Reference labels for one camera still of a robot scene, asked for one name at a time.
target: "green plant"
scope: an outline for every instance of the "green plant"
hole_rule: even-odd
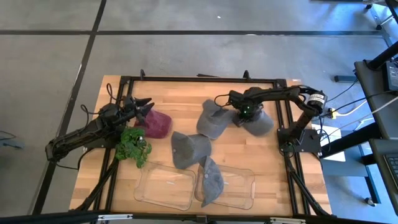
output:
[[[116,145],[115,157],[120,161],[127,158],[133,158],[138,168],[141,168],[152,146],[144,139],[145,131],[141,128],[124,128],[120,137],[120,143]]]

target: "concrete floor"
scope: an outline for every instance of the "concrete floor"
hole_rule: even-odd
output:
[[[0,29],[91,29],[99,4],[99,0],[2,0]],[[376,9],[381,17],[388,15],[383,7]],[[113,0],[105,7],[99,29],[373,30],[375,26],[362,4],[309,0]],[[386,27],[392,39],[398,39],[397,24],[392,21]],[[2,217],[29,212],[45,164],[44,146],[55,136],[87,40],[87,36],[0,35],[0,93],[3,96],[0,129],[14,133],[26,144],[23,150],[4,147],[0,151]],[[385,48],[382,38],[359,36],[97,37],[69,131],[84,124],[85,114],[79,106],[84,103],[89,110],[93,109],[103,75],[138,75],[139,70],[144,69],[148,75],[204,73],[241,77],[247,69],[253,78],[298,78],[332,97],[349,86],[333,82],[334,75],[352,74],[355,61],[373,58]],[[355,85],[328,106],[336,107],[362,96],[361,87]],[[329,126],[341,126],[368,112],[369,108],[363,106],[352,116],[325,122]],[[80,150],[73,151],[61,164],[76,166],[80,154]],[[398,222],[377,167],[373,167],[373,171],[382,198],[382,204],[376,208],[356,199],[369,196],[364,180],[325,177],[335,215]],[[68,209],[75,179],[74,170],[56,170],[45,213]]]

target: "wooden tabletop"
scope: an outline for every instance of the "wooden tabletop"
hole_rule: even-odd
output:
[[[106,84],[110,83],[113,93],[118,90],[120,76],[104,76],[95,111],[109,103]],[[298,85],[300,82],[288,81],[288,85]],[[152,152],[148,161],[173,167],[170,137],[173,131],[184,134],[197,134],[196,123],[202,112],[201,104],[207,99],[214,99],[217,95],[227,94],[230,90],[243,92],[251,86],[272,88],[271,84],[262,83],[210,83],[210,82],[155,82],[135,81],[132,95],[136,98],[151,97],[155,102],[154,109],[165,113],[172,118],[172,129],[164,139],[146,140],[152,144]],[[220,103],[227,98],[219,98]],[[264,111],[274,120],[274,129],[265,136],[255,137],[245,129],[237,128],[230,124],[224,133],[212,141],[211,158],[221,166],[238,169],[250,169],[255,174],[255,193],[253,206],[248,210],[209,204],[201,208],[201,202],[193,197],[190,208],[186,211],[175,208],[163,207],[147,202],[139,202],[134,198],[134,188],[141,178],[141,171],[132,159],[119,163],[117,181],[114,190],[112,212],[126,213],[185,213],[207,215],[280,215],[292,214],[289,187],[283,157],[278,152],[276,129],[278,119],[275,102],[264,102]],[[287,115],[282,105],[285,126]],[[294,120],[297,120],[301,111],[292,105]],[[75,189],[73,191],[70,208],[76,208],[93,190],[98,183],[104,149],[94,149],[82,160]],[[309,191],[324,210],[331,213],[325,181],[319,161],[308,153],[300,153],[305,183]],[[198,165],[191,166],[189,170],[197,174]],[[298,210],[303,213],[300,191],[297,186],[296,196]],[[104,187],[100,208],[104,208],[108,184]]]

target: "keyboard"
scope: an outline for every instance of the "keyboard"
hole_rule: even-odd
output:
[[[387,162],[392,178],[394,179],[398,189],[398,153],[386,154],[384,155],[384,159]]]

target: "transparent tray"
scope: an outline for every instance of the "transparent tray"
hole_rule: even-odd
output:
[[[254,201],[254,173],[249,169],[237,169],[218,166],[224,180],[223,193],[212,203],[226,205],[234,208],[250,209]],[[195,198],[204,200],[203,195],[203,168],[199,166]]]
[[[193,171],[147,162],[141,174],[139,185],[134,191],[137,201],[183,211],[189,209],[196,181]]]

